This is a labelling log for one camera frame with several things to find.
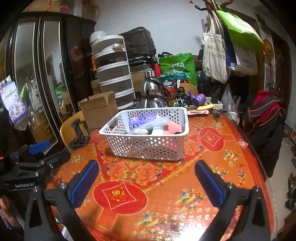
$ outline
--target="white wall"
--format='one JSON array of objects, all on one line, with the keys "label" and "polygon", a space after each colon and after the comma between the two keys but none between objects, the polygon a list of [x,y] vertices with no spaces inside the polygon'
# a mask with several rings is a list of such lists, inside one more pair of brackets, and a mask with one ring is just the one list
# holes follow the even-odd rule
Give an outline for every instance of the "white wall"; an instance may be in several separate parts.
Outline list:
[{"label": "white wall", "polygon": [[[104,30],[107,35],[120,34],[136,27],[145,27],[151,33],[157,53],[170,52],[198,54],[202,39],[201,19],[207,11],[199,11],[194,5],[204,7],[202,0],[97,0],[101,16],[95,31]],[[281,36],[290,46],[292,62],[292,95],[286,124],[296,124],[296,47],[279,21],[259,0],[235,0],[229,8],[254,19],[255,12],[265,19],[268,27]]]}]

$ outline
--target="pink paper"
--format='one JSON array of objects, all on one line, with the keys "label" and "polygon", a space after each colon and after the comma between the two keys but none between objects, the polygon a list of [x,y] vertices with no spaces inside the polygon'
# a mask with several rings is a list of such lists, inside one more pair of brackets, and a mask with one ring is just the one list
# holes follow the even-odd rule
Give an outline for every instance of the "pink paper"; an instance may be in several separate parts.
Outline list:
[{"label": "pink paper", "polygon": [[208,110],[201,110],[201,111],[197,111],[197,112],[193,112],[193,113],[191,113],[190,110],[187,111],[187,115],[196,115],[196,114],[207,115],[207,114],[209,114],[209,111]]}]

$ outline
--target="mirror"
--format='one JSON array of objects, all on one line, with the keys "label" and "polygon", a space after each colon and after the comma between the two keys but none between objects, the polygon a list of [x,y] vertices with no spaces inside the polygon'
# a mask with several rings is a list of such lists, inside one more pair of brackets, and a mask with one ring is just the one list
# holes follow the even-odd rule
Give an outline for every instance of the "mirror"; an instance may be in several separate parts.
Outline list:
[{"label": "mirror", "polygon": [[57,142],[53,129],[47,119],[39,94],[34,66],[34,29],[36,23],[19,23],[17,26],[14,66],[18,92],[30,113],[29,127],[37,143],[49,140],[52,146]]},{"label": "mirror", "polygon": [[44,22],[44,57],[47,81],[55,111],[61,121],[64,122],[74,113],[74,108],[65,81],[65,73],[62,64],[60,22]]}]

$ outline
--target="blue foam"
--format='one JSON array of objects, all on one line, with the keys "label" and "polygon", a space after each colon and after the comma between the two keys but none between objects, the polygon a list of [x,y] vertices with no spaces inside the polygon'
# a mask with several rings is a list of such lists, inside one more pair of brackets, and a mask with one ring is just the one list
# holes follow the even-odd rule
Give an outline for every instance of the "blue foam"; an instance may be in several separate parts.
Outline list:
[{"label": "blue foam", "polygon": [[197,161],[195,163],[195,175],[200,181],[212,205],[214,207],[219,207],[224,202],[223,192],[211,176],[212,174],[213,173],[210,174],[207,171],[202,162]]},{"label": "blue foam", "polygon": [[31,145],[29,148],[29,153],[32,155],[35,155],[35,154],[42,152],[50,147],[51,147],[50,141],[42,141],[38,144]]},{"label": "blue foam", "polygon": [[98,174],[99,164],[93,161],[71,192],[70,201],[73,207],[80,207],[82,205]]}]

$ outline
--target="white bowl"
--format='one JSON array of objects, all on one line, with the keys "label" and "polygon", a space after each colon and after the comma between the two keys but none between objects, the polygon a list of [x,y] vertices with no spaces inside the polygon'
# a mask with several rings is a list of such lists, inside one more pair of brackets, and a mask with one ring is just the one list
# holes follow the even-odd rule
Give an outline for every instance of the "white bowl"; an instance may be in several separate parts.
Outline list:
[{"label": "white bowl", "polygon": [[91,34],[91,37],[89,38],[89,44],[91,44],[93,41],[105,37],[107,34],[105,31],[97,31],[97,32],[93,32]]}]

